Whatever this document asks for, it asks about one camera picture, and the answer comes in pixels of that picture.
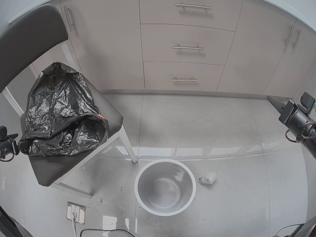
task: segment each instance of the countertop edge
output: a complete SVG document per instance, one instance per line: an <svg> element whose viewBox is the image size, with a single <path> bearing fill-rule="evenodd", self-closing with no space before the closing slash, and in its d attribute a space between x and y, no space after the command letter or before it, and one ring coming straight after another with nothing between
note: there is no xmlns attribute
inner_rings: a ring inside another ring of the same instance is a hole
<svg viewBox="0 0 316 237"><path fill-rule="evenodd" d="M19 14L17 14L14 18L12 18L9 21L9 24L12 23L17 18L21 17L23 14L25 14L25 13L29 12L30 10L36 8L37 6L42 5L42 4L49 2L49 1L51 1L51 0L36 0L31 5L27 6L24 10L22 10ZM300 14L298 11L296 11L290 5L287 5L287 9L285 9L284 7L281 7L280 5L274 3L272 0L263 0L263 1L268 2L272 5L280 8L281 10L284 10L285 12L291 14L292 16L294 16L298 20L302 21L304 24L306 24L307 26L309 26L312 30L314 30L316 32L316 27L309 20L307 20L302 14Z"/></svg>

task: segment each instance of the white chair frame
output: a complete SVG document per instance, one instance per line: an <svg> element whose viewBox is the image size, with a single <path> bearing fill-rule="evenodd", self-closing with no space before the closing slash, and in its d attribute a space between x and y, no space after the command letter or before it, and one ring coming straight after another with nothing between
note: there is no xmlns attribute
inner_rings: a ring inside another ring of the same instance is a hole
<svg viewBox="0 0 316 237"><path fill-rule="evenodd" d="M64 41L64 42L60 43L60 46L63 50L63 53L65 54L68 65L77 70L76 65L71 57L71 54L69 52L69 49L68 49L66 42ZM21 117L23 115L24 111L19 106L17 101L14 99L14 97L12 96L12 94L10 93L10 91L8 90L7 87L3 90L3 94L6 97L6 99L9 101L10 105L14 108L14 110ZM61 181L64 180L70 173L72 173L76 169L80 168L83 164L85 164L88 160L90 160L97 153L103 151L111 142L116 140L118 137L121 138L121 140L124 144L124 147L129 155L129 157L131 158L132 162L136 163L138 161L137 156L135 155L135 153L133 151L132 145L127 137L125 129L122 126L121 129L116 134L114 134L113 136L111 136L107 140L107 142L105 142L104 144L102 144L98 148L96 148L92 153L90 153L87 157L85 157L81 162L79 162L76 166L74 166L70 171L68 171L66 174L64 174L62 177L57 179L54 183L52 183L50 185L50 187L54 187L54 188L59 189L61 191L69 192L69 193L72 193L74 195L78 195L78 196L81 196L84 198L92 198L92 195L90 193L84 192L84 191L81 191L81 190L76 189L74 187L71 187L69 185L63 184Z"/></svg>

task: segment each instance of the floor electrical outlet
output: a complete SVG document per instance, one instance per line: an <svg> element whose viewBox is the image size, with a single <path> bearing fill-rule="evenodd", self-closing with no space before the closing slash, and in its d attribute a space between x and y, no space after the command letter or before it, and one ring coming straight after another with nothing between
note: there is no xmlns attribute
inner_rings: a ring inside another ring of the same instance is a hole
<svg viewBox="0 0 316 237"><path fill-rule="evenodd" d="M75 222L84 224L84 215L86 208L83 205L68 202L67 219L72 220L75 216Z"/></svg>

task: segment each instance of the orange tab on bag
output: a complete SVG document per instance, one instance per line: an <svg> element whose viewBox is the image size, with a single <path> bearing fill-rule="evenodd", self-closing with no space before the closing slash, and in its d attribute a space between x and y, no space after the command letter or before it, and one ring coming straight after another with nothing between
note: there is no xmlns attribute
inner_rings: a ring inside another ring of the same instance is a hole
<svg viewBox="0 0 316 237"><path fill-rule="evenodd" d="M103 119L105 119L105 120L107 120L105 117L103 117L101 114L99 114L99 117L101 117L101 118L103 118Z"/></svg>

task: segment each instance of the drawer handle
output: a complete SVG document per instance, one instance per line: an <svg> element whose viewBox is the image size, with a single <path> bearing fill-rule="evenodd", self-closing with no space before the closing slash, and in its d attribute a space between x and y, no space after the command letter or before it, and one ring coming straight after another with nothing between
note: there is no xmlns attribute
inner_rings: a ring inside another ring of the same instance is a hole
<svg viewBox="0 0 316 237"><path fill-rule="evenodd" d="M289 37L290 37L291 31L292 31L293 25L292 25L292 26L289 26L289 28L290 28L290 32L289 32L288 38L287 38L287 39L284 39L284 40L285 40L285 45L287 44L287 42L288 42L288 40L289 40Z"/></svg>
<svg viewBox="0 0 316 237"><path fill-rule="evenodd" d="M204 47L193 47L193 46L180 46L179 44L176 46L173 46L174 49L191 49L191 50L204 50Z"/></svg>
<svg viewBox="0 0 316 237"><path fill-rule="evenodd" d="M212 9L212 7L205 6L205 5L194 5L194 4L183 4L183 3L176 3L176 6L193 7L193 8L201 8L201 9L208 9L208 10Z"/></svg>
<svg viewBox="0 0 316 237"><path fill-rule="evenodd" d="M68 15L68 10L69 10L69 8L67 8L67 6L64 5L64 10L65 10L65 14L66 14L66 19L67 19L67 22L68 22L69 30L72 32L72 31L73 31L72 26L73 26L74 24L72 24L72 23L70 22L70 18L69 18L69 15Z"/></svg>
<svg viewBox="0 0 316 237"><path fill-rule="evenodd" d="M174 77L171 81L197 81L197 79L193 79L193 77L191 79L177 79L177 77Z"/></svg>
<svg viewBox="0 0 316 237"><path fill-rule="evenodd" d="M300 33L301 33L301 30L300 31L297 31L297 37L296 37L296 41L295 42L292 42L292 44L293 44L293 49L294 49L294 47L295 47L295 45L296 45L296 42L297 42L297 39L298 39L298 36L300 35Z"/></svg>

